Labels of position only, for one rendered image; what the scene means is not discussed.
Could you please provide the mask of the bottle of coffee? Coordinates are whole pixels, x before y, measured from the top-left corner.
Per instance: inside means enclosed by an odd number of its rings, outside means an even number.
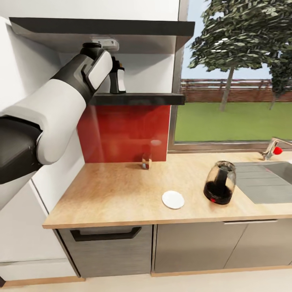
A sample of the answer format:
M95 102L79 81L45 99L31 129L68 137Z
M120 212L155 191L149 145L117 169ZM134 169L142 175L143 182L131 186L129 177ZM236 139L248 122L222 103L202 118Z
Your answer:
M122 67L122 64L120 63L120 69L117 69L117 72L115 73L109 73L110 76L110 94L125 94L125 86L123 83L123 77L124 77L124 71L125 68Z

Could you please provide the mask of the saucer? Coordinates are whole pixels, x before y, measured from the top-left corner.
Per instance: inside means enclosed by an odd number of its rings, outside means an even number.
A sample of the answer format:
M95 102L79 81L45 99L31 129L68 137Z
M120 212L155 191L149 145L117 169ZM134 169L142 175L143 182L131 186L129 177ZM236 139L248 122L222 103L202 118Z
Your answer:
M162 200L166 206L173 209L181 208L184 205L184 198L175 191L166 191L162 196Z

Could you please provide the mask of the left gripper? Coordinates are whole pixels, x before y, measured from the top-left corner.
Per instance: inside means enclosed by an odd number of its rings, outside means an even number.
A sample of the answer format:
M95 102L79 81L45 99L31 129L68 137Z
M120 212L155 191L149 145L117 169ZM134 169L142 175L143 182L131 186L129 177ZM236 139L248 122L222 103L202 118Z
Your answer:
M110 72L115 73L117 69L120 69L120 62L116 61L115 57L112 56L112 70Z

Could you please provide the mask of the electric kettle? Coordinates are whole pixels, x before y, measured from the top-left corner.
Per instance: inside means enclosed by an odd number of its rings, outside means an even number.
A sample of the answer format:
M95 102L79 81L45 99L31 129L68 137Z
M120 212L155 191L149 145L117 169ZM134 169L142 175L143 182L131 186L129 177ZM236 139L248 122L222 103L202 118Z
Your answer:
M233 163L222 160L211 169L204 187L204 194L216 204L227 205L236 187L236 167Z

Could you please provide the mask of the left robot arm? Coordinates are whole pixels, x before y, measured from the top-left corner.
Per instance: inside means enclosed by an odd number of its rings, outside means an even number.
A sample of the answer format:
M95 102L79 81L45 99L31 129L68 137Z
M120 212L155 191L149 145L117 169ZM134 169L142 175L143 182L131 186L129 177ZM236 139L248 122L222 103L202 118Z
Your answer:
M67 150L86 106L107 75L120 69L114 39L92 39L49 81L0 111L0 211L44 165Z

